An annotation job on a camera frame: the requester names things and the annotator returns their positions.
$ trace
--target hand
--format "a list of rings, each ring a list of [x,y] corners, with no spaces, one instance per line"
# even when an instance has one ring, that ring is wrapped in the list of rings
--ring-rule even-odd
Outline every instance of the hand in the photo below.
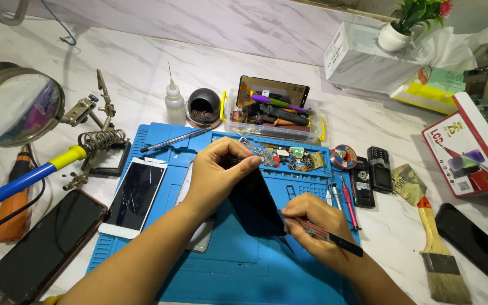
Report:
[[[293,218],[306,216],[311,223],[356,244],[343,211],[331,207],[314,195],[304,193],[293,198],[281,213],[286,216],[284,231],[293,235],[316,260],[345,277],[355,271],[355,264],[352,263],[359,257],[324,239],[310,236]]]
[[[225,155],[246,158],[238,165],[223,169],[218,163]],[[212,142],[205,149],[199,151],[193,160],[191,184],[185,201],[193,200],[193,204],[200,205],[207,216],[227,198],[234,185],[261,164],[261,158],[237,140],[223,137]]]

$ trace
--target potted plant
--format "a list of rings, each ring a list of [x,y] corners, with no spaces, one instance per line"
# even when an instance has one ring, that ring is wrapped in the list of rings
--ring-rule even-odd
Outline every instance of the potted plant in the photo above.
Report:
[[[404,0],[399,4],[402,17],[383,27],[378,38],[382,48],[390,52],[403,49],[411,40],[411,28],[415,25],[426,26],[430,30],[430,21],[444,26],[444,18],[449,17],[453,4],[451,0]]]

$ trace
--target sim tray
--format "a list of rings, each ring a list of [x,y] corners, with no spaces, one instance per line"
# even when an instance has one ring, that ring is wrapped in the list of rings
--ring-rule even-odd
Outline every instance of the sim tray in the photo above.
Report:
[[[285,189],[287,190],[287,196],[289,197],[289,200],[297,196],[297,194],[295,193],[295,188],[293,188],[293,184],[287,184],[285,186]]]

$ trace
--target orange rotary tool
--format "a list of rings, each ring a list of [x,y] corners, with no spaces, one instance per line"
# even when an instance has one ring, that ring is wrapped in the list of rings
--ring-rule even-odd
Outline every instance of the orange rotary tool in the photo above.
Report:
[[[22,151],[16,157],[16,162],[9,175],[9,182],[31,171],[31,157],[28,147],[22,147]],[[3,201],[0,206],[0,219],[28,204],[28,188],[14,194]],[[28,223],[29,209],[19,213],[0,226],[0,243],[15,241],[24,235],[25,226]]]

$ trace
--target solder wire spool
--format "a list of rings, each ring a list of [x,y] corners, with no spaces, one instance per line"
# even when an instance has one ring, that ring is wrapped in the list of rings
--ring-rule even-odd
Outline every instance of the solder wire spool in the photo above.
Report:
[[[331,164],[336,169],[352,169],[357,164],[357,154],[348,145],[338,145],[331,149]]]

